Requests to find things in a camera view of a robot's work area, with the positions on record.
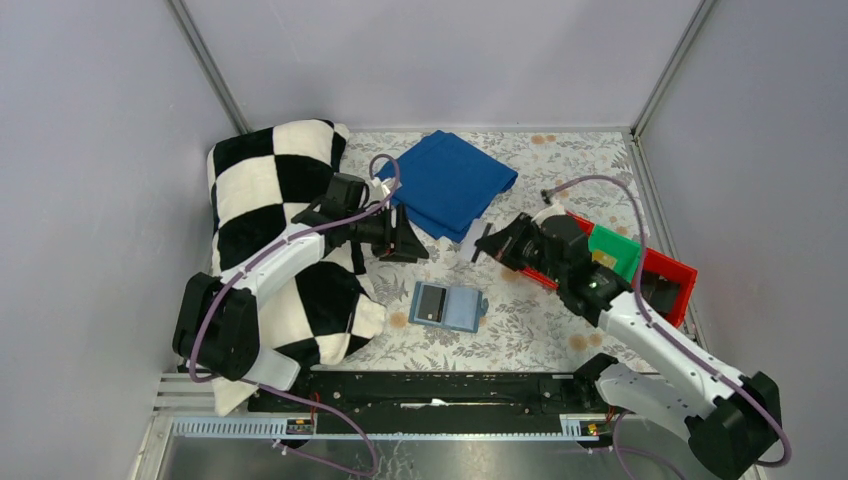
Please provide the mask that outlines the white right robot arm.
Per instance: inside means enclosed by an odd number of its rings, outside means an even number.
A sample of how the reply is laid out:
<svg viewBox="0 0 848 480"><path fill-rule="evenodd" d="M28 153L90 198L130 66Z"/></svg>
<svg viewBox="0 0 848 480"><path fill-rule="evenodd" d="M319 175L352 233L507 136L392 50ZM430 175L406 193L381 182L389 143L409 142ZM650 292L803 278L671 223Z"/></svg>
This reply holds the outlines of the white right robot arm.
<svg viewBox="0 0 848 480"><path fill-rule="evenodd" d="M593 259L577 219L473 228L463 242L504 267L549 286L571 313L626 344L657 372L652 378L597 354L574 374L609 406L629 410L684 440L720 479L738 479L784 435L779 389L767 375L746 376L688 339L643 302L631 284Z"/></svg>

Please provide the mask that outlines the white card black stripe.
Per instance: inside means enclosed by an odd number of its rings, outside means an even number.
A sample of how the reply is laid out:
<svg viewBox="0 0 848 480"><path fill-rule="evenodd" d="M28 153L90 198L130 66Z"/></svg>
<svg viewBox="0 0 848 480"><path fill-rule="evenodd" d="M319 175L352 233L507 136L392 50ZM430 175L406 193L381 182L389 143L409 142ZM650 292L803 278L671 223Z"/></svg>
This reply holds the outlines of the white card black stripe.
<svg viewBox="0 0 848 480"><path fill-rule="evenodd" d="M477 228L475 230L474 236L472 237L472 243L471 243L472 252L471 252L470 261L472 263L476 263L478 258L480 257L480 255L482 253L482 248L480 247L479 242L483 238L488 237L490 235L492 227L493 227L493 224L491 222L487 222L482 227Z"/></svg>

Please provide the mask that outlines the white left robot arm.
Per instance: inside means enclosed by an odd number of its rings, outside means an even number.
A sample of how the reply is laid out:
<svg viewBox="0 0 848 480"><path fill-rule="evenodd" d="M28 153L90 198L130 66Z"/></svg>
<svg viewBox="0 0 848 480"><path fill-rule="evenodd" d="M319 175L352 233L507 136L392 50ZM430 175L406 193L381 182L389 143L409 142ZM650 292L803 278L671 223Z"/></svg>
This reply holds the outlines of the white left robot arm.
<svg viewBox="0 0 848 480"><path fill-rule="evenodd" d="M429 253L404 205L378 179L337 173L326 193L294 216L269 245L219 276L197 273L185 287L172 339L191 367L287 391L299 363L260 342L261 307L302 270L347 241L368 244L381 261L415 263Z"/></svg>

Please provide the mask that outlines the blue leather card holder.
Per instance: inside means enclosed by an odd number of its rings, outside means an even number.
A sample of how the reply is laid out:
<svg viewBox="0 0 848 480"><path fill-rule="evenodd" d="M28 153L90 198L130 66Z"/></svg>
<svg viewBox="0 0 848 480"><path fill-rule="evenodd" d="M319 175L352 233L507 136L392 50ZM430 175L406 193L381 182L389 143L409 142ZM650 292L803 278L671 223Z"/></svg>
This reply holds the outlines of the blue leather card holder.
<svg viewBox="0 0 848 480"><path fill-rule="evenodd" d="M419 292L423 284L444 287L447 296L441 323L430 323L415 318L418 309ZM477 333L481 319L487 314L488 300L483 293L467 286L445 286L418 281L415 284L408 321L412 324L424 325L451 331Z"/></svg>

